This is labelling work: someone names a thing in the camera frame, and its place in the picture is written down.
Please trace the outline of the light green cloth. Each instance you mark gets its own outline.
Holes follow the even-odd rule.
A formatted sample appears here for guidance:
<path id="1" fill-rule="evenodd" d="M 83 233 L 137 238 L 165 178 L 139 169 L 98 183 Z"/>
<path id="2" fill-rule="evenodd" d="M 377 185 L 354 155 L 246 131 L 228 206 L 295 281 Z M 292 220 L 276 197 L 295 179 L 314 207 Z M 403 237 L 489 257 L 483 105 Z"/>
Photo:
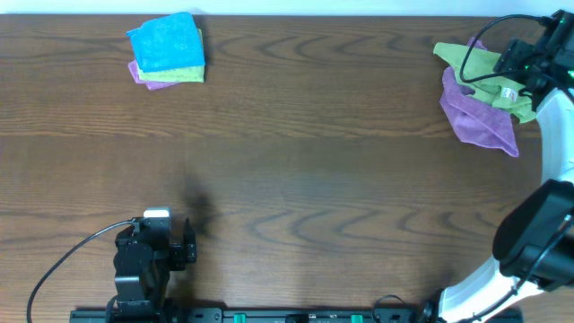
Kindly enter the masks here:
<path id="1" fill-rule="evenodd" d="M 480 45 L 481 41 L 477 41 L 465 64 L 463 71 L 465 79 L 492 74 L 492 69 L 500 58 L 499 53 L 481 49 Z M 439 42 L 435 45 L 433 53 L 454 69 L 458 84 L 474 90 L 474 94 L 471 94 L 473 99 L 507 111 L 517 117 L 520 123 L 534 120 L 532 101 L 525 96 L 518 95 L 518 91 L 522 90 L 524 85 L 502 76 L 472 83 L 464 83 L 461 80 L 459 74 L 467 50 L 468 46 Z"/>

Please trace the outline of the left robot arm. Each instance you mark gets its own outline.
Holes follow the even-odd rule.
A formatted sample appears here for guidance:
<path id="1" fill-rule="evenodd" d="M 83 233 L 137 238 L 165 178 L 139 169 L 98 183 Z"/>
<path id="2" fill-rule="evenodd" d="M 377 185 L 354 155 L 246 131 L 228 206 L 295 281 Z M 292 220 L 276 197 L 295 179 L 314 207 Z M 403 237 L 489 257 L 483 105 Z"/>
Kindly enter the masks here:
<path id="1" fill-rule="evenodd" d="M 171 219 L 138 217 L 117 234 L 113 259 L 117 295 L 105 309 L 106 322 L 168 322 L 173 306 L 166 299 L 170 274 L 197 259 L 196 233 L 189 220 L 171 238 Z"/>

